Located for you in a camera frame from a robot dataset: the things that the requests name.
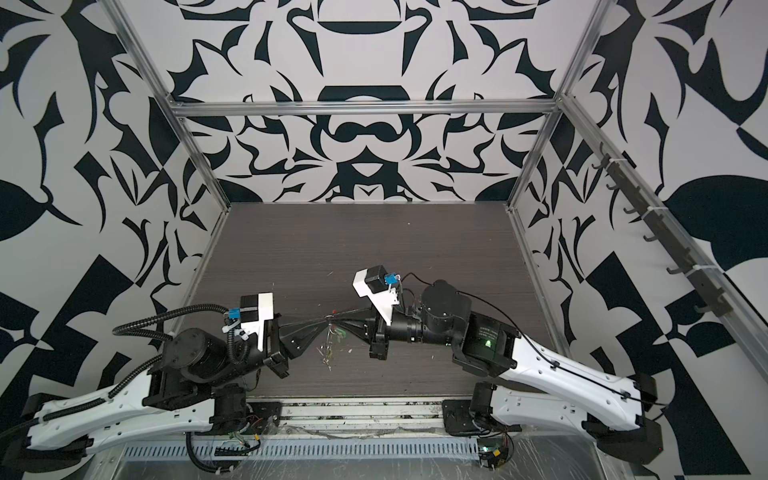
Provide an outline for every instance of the black hook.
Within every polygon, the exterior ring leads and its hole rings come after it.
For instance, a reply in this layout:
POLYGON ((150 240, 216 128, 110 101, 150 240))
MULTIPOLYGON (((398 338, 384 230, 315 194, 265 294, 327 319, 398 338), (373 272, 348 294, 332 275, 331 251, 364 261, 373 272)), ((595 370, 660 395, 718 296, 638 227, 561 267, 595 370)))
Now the black hook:
MULTIPOLYGON (((600 144, 600 153, 603 153, 603 144, 600 144)), ((600 161, 597 165, 592 165, 592 168, 595 170, 600 170, 604 166, 608 165, 608 161, 611 159, 611 157, 608 154, 603 154, 603 160, 600 161)))

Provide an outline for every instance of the cable tie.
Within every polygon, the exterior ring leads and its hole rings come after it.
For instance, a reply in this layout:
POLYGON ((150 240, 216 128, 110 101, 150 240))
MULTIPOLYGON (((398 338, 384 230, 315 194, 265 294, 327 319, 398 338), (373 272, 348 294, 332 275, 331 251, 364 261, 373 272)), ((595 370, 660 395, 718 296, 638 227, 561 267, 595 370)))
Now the cable tie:
POLYGON ((685 274, 685 277, 691 276, 694 272, 697 272, 699 270, 719 270, 720 268, 717 265, 694 265, 690 268, 690 270, 685 274))
POLYGON ((650 212, 652 212, 652 211, 655 211, 655 210, 669 210, 669 209, 668 209, 668 208, 666 208, 666 207, 648 207, 648 208, 645 210, 645 213, 644 213, 644 214, 642 214, 642 215, 640 215, 640 220, 645 220, 645 217, 646 217, 646 216, 647 216, 647 215, 648 215, 650 212))
POLYGON ((235 328, 238 325, 240 325, 240 319, 239 318, 237 319, 237 321, 235 323, 232 323, 230 325, 225 325, 225 326, 221 327, 221 332, 222 333, 228 333, 230 330, 232 330, 233 328, 235 328))

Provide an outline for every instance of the black and white patterned wall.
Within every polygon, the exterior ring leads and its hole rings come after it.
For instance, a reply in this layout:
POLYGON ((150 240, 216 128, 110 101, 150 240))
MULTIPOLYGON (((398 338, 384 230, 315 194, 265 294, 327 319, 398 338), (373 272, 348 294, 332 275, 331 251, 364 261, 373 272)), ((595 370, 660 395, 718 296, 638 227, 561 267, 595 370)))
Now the black and white patterned wall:
POLYGON ((595 0, 123 0, 187 101, 552 97, 595 0))
POLYGON ((768 2, 620 0, 574 89, 768 317, 768 2))
POLYGON ((111 330, 184 301, 220 208, 94 0, 0 0, 0 145, 3 430, 156 355, 111 330))
POLYGON ((543 114, 195 118, 232 201, 507 200, 543 114))
MULTIPOLYGON (((595 0, 130 0, 178 101, 552 98, 595 0)), ((232 201, 506 200, 539 114, 196 118, 232 201)))
MULTIPOLYGON (((619 0, 575 88, 687 231, 765 317, 768 4, 619 0)), ((768 386, 563 120, 518 205, 581 362, 646 372, 664 452, 640 478, 764 478, 768 386), (722 475, 709 477, 705 475, 722 475)))

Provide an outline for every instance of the plastic wrap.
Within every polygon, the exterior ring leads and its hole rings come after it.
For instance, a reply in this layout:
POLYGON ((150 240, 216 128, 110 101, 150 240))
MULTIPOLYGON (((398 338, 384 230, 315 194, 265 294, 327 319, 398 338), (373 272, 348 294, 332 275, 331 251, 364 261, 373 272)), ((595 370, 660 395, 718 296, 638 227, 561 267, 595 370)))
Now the plastic wrap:
MULTIPOLYGON (((291 439, 312 439, 325 442, 337 438, 326 435, 307 435, 293 429, 293 435, 265 435, 264 445, 287 445, 291 439)), ((356 442, 370 442, 381 438, 418 438, 432 436, 428 432, 394 433, 388 435, 362 435, 356 442)), ((169 478, 231 478, 232 480, 310 480, 311 478, 420 478, 428 480, 473 480, 484 478, 509 478, 525 480, 595 480, 604 478, 595 454, 594 443, 576 435, 543 432, 524 427, 523 432, 510 432, 514 451, 508 461, 496 470, 488 470, 475 460, 450 454, 421 455, 419 458, 333 458, 333 459, 248 459, 233 472, 213 475, 197 470, 187 459, 175 461, 123 461, 115 476, 119 480, 145 478, 169 480, 169 478)), ((196 442, 205 442, 198 437, 196 442)))

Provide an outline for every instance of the black motor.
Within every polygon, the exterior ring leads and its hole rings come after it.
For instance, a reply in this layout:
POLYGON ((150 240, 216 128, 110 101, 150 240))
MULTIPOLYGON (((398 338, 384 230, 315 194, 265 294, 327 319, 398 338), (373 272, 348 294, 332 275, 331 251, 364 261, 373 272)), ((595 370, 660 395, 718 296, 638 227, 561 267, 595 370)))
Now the black motor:
POLYGON ((195 383, 210 382, 227 365, 227 344, 208 332, 192 328, 165 343, 162 370, 178 370, 195 383))
POLYGON ((453 328, 455 319, 466 322, 470 313, 472 301, 445 280, 437 280, 422 293, 421 317, 431 332, 446 333, 453 328))

